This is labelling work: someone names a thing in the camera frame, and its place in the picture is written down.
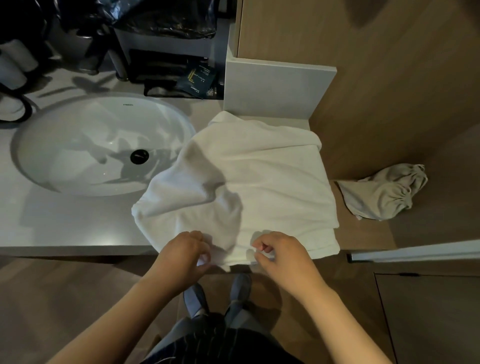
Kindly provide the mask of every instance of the person's left hand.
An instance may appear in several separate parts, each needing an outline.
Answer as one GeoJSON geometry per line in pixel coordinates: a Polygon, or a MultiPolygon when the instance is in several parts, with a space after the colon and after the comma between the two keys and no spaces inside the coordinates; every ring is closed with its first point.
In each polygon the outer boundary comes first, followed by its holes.
{"type": "Polygon", "coordinates": [[[196,283],[211,267],[210,246],[200,231],[184,231],[170,240],[142,278],[180,294],[196,283]],[[197,266],[202,256],[205,264],[197,266]]]}

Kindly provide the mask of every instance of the pants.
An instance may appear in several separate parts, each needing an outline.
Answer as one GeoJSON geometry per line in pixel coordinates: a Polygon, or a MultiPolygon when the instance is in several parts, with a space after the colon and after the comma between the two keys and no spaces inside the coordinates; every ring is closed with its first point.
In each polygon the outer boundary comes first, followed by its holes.
{"type": "MultiPolygon", "coordinates": [[[[278,341],[272,334],[262,327],[255,317],[243,308],[240,302],[232,302],[228,307],[225,316],[225,326],[228,328],[245,328],[256,331],[267,337],[273,344],[280,346],[278,341]]],[[[194,318],[184,317],[177,322],[172,330],[152,349],[147,355],[147,358],[162,350],[171,343],[183,338],[186,335],[192,334],[196,331],[201,331],[209,325],[208,318],[205,315],[198,315],[194,318]]]]}

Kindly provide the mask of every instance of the folded towel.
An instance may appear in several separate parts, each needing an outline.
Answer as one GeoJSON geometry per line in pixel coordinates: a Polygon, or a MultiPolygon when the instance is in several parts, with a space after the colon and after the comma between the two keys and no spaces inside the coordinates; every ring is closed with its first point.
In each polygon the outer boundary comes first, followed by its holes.
{"type": "Polygon", "coordinates": [[[202,231],[221,266],[254,262],[251,243],[266,231],[295,236],[313,258],[337,254],[320,147],[310,131],[223,111],[151,180],[135,222],[158,251],[182,231],[202,231]]]}
{"type": "Polygon", "coordinates": [[[345,205],[358,218],[387,220],[412,207],[427,183],[425,166],[401,163],[359,181],[338,181],[345,205]]]}

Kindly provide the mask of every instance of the sink drain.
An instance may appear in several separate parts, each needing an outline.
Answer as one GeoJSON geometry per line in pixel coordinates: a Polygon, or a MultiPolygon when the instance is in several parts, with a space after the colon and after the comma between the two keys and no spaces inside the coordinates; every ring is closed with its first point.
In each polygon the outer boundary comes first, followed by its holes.
{"type": "Polygon", "coordinates": [[[130,160],[132,161],[133,164],[144,164],[145,162],[148,161],[148,152],[144,149],[138,149],[135,150],[131,155],[130,155],[130,160]]]}

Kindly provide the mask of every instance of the dark striped clothing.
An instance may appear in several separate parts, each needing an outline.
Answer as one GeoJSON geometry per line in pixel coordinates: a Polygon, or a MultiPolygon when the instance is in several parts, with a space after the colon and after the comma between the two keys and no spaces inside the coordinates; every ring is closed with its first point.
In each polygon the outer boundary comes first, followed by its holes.
{"type": "Polygon", "coordinates": [[[245,328],[218,325],[196,331],[164,347],[142,364],[302,363],[266,336],[245,328]]]}

